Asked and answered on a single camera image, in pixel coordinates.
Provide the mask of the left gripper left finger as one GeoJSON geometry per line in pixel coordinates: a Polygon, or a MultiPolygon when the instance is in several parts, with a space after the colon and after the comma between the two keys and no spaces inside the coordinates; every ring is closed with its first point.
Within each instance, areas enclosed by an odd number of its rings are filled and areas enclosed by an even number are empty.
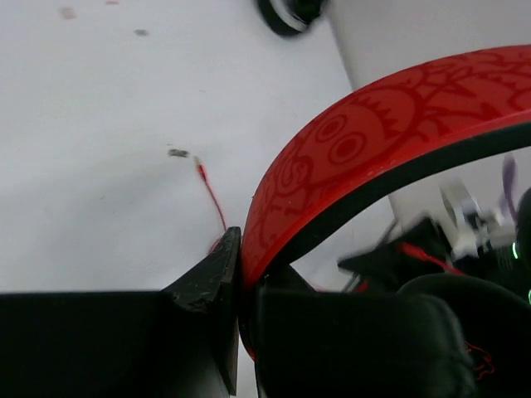
{"type": "Polygon", "coordinates": [[[235,395],[240,244],[161,290],[3,294],[2,396],[235,395]]]}

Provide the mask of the red black headphones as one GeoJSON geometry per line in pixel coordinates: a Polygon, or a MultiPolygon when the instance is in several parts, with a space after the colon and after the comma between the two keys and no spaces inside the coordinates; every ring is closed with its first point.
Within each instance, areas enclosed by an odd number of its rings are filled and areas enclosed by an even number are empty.
{"type": "MultiPolygon", "coordinates": [[[[530,47],[503,46],[398,71],[343,98],[282,149],[252,199],[241,247],[240,331],[255,362],[258,285],[296,273],[292,263],[384,196],[439,172],[530,145],[530,47]]],[[[514,164],[502,170],[502,208],[516,226],[514,164]]],[[[397,290],[425,294],[456,315],[477,387],[474,397],[530,394],[530,304],[481,277],[481,259],[450,257],[397,290]]]]}

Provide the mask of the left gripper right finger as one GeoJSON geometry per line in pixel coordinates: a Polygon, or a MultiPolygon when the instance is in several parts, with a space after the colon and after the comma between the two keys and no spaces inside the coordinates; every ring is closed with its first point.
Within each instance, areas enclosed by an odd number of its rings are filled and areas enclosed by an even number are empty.
{"type": "Polygon", "coordinates": [[[262,397],[474,397],[456,315],[425,294],[317,291],[269,276],[252,315],[262,397]]]}

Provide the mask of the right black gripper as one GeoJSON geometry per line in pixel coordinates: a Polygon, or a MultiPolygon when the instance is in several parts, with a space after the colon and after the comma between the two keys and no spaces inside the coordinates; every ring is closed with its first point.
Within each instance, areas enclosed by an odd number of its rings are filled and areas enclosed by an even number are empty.
{"type": "MultiPolygon", "coordinates": [[[[375,248],[338,260],[338,267],[361,278],[361,290],[397,290],[425,274],[443,268],[405,250],[407,246],[445,263],[451,245],[439,222],[421,217],[395,238],[375,248]]],[[[517,210],[515,237],[499,248],[489,248],[481,257],[481,277],[498,284],[530,304],[530,195],[523,194],[517,210]]]]}

